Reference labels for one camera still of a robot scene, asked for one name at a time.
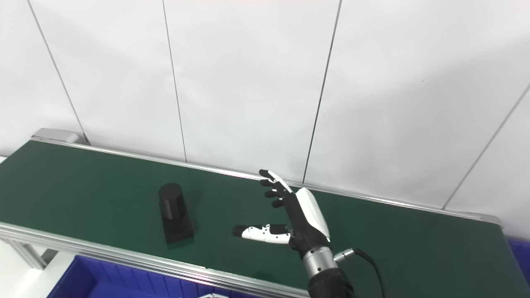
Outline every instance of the white wall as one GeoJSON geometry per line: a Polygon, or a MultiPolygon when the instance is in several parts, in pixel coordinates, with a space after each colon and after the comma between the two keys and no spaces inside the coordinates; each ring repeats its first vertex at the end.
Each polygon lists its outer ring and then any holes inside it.
{"type": "MultiPolygon", "coordinates": [[[[31,3],[93,145],[416,204],[447,202],[530,83],[527,1],[343,0],[304,179],[338,0],[31,3]]],[[[0,5],[0,155],[82,132],[29,6],[0,5]]],[[[447,207],[530,238],[528,100],[447,207]]]]}
{"type": "Polygon", "coordinates": [[[305,181],[442,207],[530,83],[530,2],[344,0],[305,181]]]}
{"type": "Polygon", "coordinates": [[[25,1],[0,1],[0,155],[41,127],[81,133],[25,1]]]}
{"type": "Polygon", "coordinates": [[[490,214],[530,240],[530,93],[464,180],[447,209],[490,214]]]}
{"type": "Polygon", "coordinates": [[[166,1],[189,162],[302,180],[338,3],[166,1]]]}
{"type": "Polygon", "coordinates": [[[184,160],[162,2],[31,3],[91,144],[184,160]]]}

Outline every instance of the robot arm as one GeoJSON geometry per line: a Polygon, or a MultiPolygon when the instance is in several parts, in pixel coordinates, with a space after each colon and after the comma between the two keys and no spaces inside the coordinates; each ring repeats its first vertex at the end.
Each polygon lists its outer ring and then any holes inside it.
{"type": "Polygon", "coordinates": [[[313,194],[306,188],[293,192],[271,171],[260,170],[260,175],[265,177],[260,184],[272,188],[265,192],[265,196],[278,198],[271,205],[285,208],[292,229],[288,231],[286,224],[237,225],[232,234],[251,240],[289,244],[304,262],[312,298],[355,298],[350,282],[337,266],[338,259],[336,261],[331,252],[328,226],[313,194]]]}

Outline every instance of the black cylinder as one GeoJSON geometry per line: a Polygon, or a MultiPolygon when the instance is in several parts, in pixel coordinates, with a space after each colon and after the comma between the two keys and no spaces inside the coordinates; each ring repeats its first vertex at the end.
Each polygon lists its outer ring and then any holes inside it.
{"type": "Polygon", "coordinates": [[[166,183],[158,190],[158,198],[164,217],[176,220],[186,213],[182,187],[177,183],[166,183]]]}

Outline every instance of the blue plastic crate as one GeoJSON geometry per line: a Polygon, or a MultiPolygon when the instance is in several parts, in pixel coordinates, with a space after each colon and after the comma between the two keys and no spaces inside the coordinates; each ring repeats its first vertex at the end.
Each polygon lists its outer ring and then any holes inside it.
{"type": "Polygon", "coordinates": [[[74,258],[48,298],[197,298],[212,293],[257,298],[81,256],[74,258]]]}
{"type": "Polygon", "coordinates": [[[515,239],[508,239],[508,243],[525,276],[526,283],[530,286],[530,243],[515,239]]]}

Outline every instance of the cable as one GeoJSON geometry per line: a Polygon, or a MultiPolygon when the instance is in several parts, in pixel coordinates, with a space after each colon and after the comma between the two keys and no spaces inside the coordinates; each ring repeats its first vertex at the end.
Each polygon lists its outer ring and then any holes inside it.
{"type": "Polygon", "coordinates": [[[385,286],[383,285],[383,278],[381,277],[381,273],[379,272],[379,268],[375,264],[374,259],[372,259],[372,257],[370,257],[364,251],[362,251],[362,250],[360,250],[358,248],[354,250],[354,253],[356,255],[362,257],[363,259],[365,259],[368,263],[370,263],[372,265],[372,267],[374,267],[375,273],[377,274],[377,279],[379,279],[379,285],[381,286],[381,293],[383,295],[383,298],[386,298],[385,286]]]}

